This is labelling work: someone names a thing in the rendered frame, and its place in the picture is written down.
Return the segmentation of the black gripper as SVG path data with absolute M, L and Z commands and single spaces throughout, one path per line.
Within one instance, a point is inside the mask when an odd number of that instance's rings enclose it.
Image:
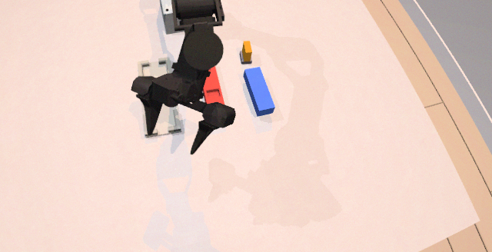
M 185 104 L 179 103 L 195 111 L 201 112 L 204 120 L 198 122 L 198 131 L 195 135 L 195 140 L 191 148 L 191 153 L 194 154 L 199 149 L 208 135 L 218 128 L 225 128 L 234 123 L 236 116 L 235 109 L 219 102 L 205 103 L 200 101 L 203 98 L 202 93 L 206 77 L 210 76 L 209 69 L 198 70 L 191 67 L 187 61 L 181 57 L 178 57 L 178 62 L 173 62 L 172 67 L 176 72 L 183 76 L 193 76 L 194 72 L 198 73 L 198 96 L 196 101 Z M 152 99 L 152 80 L 153 76 L 139 76 L 137 77 L 131 86 L 131 90 L 137 93 L 136 98 L 140 99 L 144 105 L 145 119 L 148 135 L 153 134 L 155 125 L 158 120 L 158 116 L 161 111 L 163 103 Z

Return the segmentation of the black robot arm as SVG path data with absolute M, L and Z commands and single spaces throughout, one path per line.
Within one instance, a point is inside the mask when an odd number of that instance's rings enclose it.
M 175 31 L 185 33 L 179 57 L 198 70 L 213 68 L 224 51 L 221 39 L 214 33 L 214 26 L 222 26 L 224 22 L 221 0 L 171 0 L 171 5 Z M 180 25 L 177 18 L 181 20 Z M 170 108 L 181 102 L 189 104 L 197 100 L 198 80 L 197 72 L 186 77 L 176 70 L 154 78 L 152 99 Z

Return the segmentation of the red bar with rectangular socket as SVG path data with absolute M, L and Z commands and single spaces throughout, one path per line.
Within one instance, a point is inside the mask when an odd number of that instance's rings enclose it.
M 209 68 L 210 76 L 206 77 L 204 87 L 203 87 L 203 93 L 204 93 L 204 102 L 209 104 L 213 102 L 219 102 L 224 104 L 224 99 L 221 93 L 221 87 L 219 84 L 218 80 L 218 75 L 215 69 L 215 66 L 213 68 Z

